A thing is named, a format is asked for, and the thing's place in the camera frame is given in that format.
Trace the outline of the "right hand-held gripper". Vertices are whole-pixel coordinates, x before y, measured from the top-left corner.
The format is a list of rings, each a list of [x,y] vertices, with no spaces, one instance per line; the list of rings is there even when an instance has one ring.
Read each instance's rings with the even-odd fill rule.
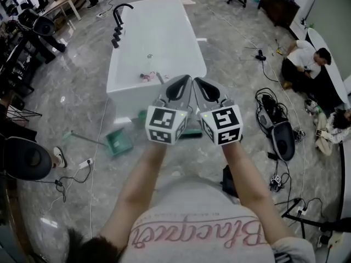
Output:
[[[227,89],[204,78],[194,78],[193,89],[202,130],[211,141],[217,146],[240,141],[243,120],[239,106],[229,97]]]

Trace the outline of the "person's right forearm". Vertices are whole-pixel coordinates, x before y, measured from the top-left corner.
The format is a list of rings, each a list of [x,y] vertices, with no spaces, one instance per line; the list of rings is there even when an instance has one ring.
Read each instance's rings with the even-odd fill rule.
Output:
[[[239,142],[222,146],[241,204],[259,218],[267,242],[296,235],[283,221],[275,207],[266,183]]]

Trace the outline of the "person's left forearm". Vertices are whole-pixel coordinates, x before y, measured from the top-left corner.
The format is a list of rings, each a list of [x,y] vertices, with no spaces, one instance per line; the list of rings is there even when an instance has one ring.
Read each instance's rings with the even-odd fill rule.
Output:
[[[167,145],[149,142],[131,170],[100,235],[117,248],[128,244],[135,221],[149,208]]]

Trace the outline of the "black metal stand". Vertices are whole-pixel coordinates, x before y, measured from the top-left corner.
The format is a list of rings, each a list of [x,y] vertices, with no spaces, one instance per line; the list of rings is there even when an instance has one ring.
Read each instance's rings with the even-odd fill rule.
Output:
[[[305,239],[305,229],[304,225],[310,225],[319,228],[321,232],[339,232],[339,233],[351,233],[351,218],[343,218],[335,221],[313,221],[301,217],[301,213],[297,216],[290,214],[300,201],[304,201],[303,198],[288,199],[284,202],[276,203],[275,205],[287,204],[287,210],[282,214],[282,218],[287,218],[293,220],[294,222],[299,222],[302,230],[302,237]]]

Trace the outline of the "black bathtub faucet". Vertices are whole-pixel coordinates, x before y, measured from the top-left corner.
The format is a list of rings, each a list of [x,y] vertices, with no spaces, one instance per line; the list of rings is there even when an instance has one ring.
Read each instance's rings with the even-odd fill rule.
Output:
[[[113,9],[113,17],[115,19],[115,22],[116,22],[116,27],[114,28],[114,33],[113,33],[113,39],[111,40],[111,43],[113,44],[114,48],[118,48],[119,47],[119,44],[118,42],[121,40],[120,39],[120,35],[122,34],[122,25],[123,25],[123,21],[121,19],[121,16],[118,12],[118,9],[120,7],[129,7],[130,9],[134,9],[134,7],[128,3],[122,3],[122,4],[119,4],[117,6],[114,7]]]

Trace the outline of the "black box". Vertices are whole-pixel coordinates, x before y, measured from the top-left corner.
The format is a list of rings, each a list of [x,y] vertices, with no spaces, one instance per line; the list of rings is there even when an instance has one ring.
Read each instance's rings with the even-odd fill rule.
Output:
[[[223,192],[227,193],[232,197],[238,198],[238,194],[233,182],[233,177],[228,165],[226,165],[225,168],[223,169],[223,177],[220,184],[222,186]]]

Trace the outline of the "dark wooden cabinet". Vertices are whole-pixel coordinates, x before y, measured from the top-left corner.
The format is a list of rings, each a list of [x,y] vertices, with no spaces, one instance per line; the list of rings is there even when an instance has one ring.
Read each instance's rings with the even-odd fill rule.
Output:
[[[289,28],[300,6],[295,0],[259,0],[258,9],[266,13],[274,26]]]

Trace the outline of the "small black gripper device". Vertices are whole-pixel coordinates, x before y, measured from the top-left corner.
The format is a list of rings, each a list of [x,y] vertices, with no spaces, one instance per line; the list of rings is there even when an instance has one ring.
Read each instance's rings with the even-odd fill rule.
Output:
[[[270,179],[270,184],[269,188],[273,192],[279,192],[281,188],[283,187],[281,177],[278,175],[273,175],[273,177]]]

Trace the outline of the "person's grey t-shirt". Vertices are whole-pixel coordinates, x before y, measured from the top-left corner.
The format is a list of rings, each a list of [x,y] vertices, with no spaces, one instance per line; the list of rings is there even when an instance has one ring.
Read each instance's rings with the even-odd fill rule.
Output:
[[[315,263],[312,245],[274,244],[251,210],[213,181],[162,180],[151,207],[134,223],[120,263]]]

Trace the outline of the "wooden table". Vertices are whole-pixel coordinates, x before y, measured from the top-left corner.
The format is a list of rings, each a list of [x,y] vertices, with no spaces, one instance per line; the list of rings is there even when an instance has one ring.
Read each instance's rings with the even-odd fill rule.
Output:
[[[73,0],[56,0],[52,4],[48,6],[47,9],[44,10],[44,12],[40,13],[40,16],[48,16],[49,14],[53,13],[56,10],[60,10],[60,12],[63,14],[64,17],[67,17],[67,14],[64,10],[64,5],[68,4],[69,7],[71,8],[73,14],[77,18],[78,21],[81,21],[82,18],[80,14],[78,13],[78,10],[73,2]]]

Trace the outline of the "green long-handled dustpan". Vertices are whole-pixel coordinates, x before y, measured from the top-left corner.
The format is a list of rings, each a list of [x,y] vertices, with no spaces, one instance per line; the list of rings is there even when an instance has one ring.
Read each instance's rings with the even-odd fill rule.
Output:
[[[92,142],[97,145],[104,146],[111,156],[118,156],[124,152],[128,152],[133,148],[131,140],[127,136],[124,128],[116,129],[112,132],[107,133],[104,137],[104,141],[100,141],[100,139],[90,139],[75,133],[74,131],[66,132],[63,135],[63,140],[67,140],[68,138],[78,138],[84,141]]]

